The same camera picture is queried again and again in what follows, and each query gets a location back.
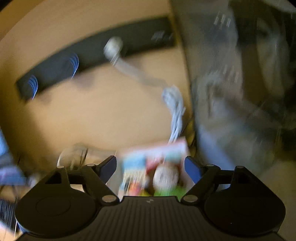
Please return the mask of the blue white wet wipes pack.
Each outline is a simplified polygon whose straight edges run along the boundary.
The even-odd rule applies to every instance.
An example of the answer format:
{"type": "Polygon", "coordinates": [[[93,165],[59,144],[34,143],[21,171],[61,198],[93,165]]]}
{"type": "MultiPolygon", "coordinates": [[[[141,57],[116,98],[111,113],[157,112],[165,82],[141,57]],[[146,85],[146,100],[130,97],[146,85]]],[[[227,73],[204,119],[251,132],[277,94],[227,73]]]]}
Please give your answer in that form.
{"type": "Polygon", "coordinates": [[[147,187],[147,167],[144,155],[129,155],[122,161],[122,182],[118,193],[123,196],[139,196],[147,187]]]}

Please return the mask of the black keyboard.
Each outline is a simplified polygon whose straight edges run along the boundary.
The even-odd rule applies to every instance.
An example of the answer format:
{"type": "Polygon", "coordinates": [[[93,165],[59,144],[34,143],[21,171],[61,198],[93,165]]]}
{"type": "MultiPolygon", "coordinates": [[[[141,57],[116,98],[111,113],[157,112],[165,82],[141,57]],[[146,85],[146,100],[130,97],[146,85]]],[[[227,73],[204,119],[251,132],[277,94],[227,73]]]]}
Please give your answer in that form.
{"type": "Polygon", "coordinates": [[[5,198],[1,198],[1,207],[0,207],[0,215],[1,215],[1,225],[7,228],[9,231],[16,234],[19,230],[18,224],[15,218],[15,209],[18,199],[15,201],[10,201],[5,198]]]}

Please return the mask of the pink cardboard box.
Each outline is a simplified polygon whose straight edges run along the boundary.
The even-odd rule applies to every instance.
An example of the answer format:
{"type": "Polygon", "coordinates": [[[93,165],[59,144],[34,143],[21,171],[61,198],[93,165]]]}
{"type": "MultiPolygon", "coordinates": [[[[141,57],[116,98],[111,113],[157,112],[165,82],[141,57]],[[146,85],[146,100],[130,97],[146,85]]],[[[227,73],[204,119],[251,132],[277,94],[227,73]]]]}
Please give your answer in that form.
{"type": "MultiPolygon", "coordinates": [[[[130,149],[119,151],[116,154],[117,168],[110,187],[119,191],[119,186],[122,182],[122,161],[129,155],[144,155],[146,158],[147,173],[149,170],[155,168],[160,163],[172,163],[180,166],[181,178],[185,182],[187,191],[193,186],[193,181],[185,171],[184,160],[189,155],[189,149],[185,138],[180,138],[172,143],[156,143],[153,145],[138,146],[130,149]]],[[[142,190],[139,196],[152,196],[146,188],[142,190]]],[[[117,193],[118,197],[122,199],[123,194],[117,193]]]]}

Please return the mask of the crochet doll with red hat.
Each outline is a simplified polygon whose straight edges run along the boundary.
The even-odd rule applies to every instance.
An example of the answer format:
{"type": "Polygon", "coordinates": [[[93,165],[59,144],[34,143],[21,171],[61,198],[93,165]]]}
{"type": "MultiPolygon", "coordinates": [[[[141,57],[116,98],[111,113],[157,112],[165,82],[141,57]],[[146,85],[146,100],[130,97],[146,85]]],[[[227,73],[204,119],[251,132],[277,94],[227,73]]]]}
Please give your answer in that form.
{"type": "Polygon", "coordinates": [[[149,184],[146,190],[152,196],[176,196],[181,199],[187,191],[179,165],[160,163],[147,174],[149,184]]]}

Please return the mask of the computer monitor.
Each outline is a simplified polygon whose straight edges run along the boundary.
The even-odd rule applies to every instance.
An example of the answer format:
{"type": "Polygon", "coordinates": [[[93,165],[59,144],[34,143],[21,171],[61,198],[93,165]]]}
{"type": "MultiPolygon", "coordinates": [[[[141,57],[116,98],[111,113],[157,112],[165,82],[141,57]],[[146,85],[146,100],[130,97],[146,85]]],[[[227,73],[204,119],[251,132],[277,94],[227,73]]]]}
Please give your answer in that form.
{"type": "Polygon", "coordinates": [[[25,186],[27,183],[27,178],[16,164],[6,139],[1,131],[1,159],[0,159],[0,183],[1,186],[25,186]]]}

